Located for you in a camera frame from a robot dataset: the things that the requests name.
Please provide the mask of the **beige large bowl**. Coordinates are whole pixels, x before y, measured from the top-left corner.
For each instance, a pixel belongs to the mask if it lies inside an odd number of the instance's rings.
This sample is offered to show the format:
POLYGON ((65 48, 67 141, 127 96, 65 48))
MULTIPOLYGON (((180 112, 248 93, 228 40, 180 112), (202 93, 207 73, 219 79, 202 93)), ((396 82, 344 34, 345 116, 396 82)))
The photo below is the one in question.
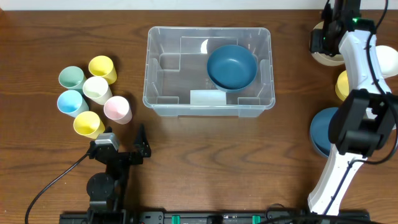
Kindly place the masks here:
POLYGON ((312 53, 312 57, 320 64, 329 66, 329 67, 336 67, 339 65, 343 65, 344 59, 343 56, 338 54, 335 55, 334 57, 331 57, 326 54, 321 54, 319 52, 312 53))

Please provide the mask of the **white small bowl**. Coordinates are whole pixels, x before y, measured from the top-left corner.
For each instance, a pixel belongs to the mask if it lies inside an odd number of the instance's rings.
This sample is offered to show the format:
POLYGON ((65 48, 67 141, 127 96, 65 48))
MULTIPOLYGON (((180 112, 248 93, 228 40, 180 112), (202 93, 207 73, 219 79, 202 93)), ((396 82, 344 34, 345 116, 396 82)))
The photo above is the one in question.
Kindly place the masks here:
POLYGON ((397 50, 386 45, 378 45, 376 47, 376 54, 383 77, 390 78, 396 76, 398 74, 397 50))

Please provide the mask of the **yellow small bowl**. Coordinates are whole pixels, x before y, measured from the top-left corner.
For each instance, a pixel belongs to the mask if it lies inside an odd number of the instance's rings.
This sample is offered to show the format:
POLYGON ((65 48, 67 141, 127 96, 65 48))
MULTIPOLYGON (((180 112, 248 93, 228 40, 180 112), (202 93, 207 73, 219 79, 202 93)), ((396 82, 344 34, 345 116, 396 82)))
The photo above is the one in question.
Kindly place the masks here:
POLYGON ((335 84, 335 93, 341 101, 349 95, 349 83, 346 70, 341 72, 335 84))

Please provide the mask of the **dark blue bowl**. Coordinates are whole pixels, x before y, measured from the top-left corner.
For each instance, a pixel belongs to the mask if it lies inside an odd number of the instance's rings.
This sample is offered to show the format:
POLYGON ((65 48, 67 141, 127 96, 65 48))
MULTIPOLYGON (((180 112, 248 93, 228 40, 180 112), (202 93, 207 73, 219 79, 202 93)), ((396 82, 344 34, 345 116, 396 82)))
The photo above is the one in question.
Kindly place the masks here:
POLYGON ((257 75, 257 60, 242 46, 224 45, 210 54, 206 70, 217 89, 234 93, 253 83, 257 75))
POLYGON ((309 129, 309 138, 314 150, 327 158, 330 154, 331 143, 328 138, 328 128, 337 107, 326 108, 318 112, 312 119, 309 129))

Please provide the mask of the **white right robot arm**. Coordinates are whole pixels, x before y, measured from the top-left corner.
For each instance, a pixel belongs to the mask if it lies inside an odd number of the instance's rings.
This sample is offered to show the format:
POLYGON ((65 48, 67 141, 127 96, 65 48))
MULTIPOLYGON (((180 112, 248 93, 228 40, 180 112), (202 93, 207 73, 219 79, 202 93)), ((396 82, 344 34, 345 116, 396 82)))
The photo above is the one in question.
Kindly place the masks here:
POLYGON ((370 163, 397 127, 397 96, 385 82, 376 54, 379 24, 363 19, 360 5, 360 0, 326 3, 323 27, 311 32, 310 52, 342 55, 349 84, 349 94, 329 124, 326 166, 308 196, 309 210, 317 215, 339 214, 358 169, 370 163))

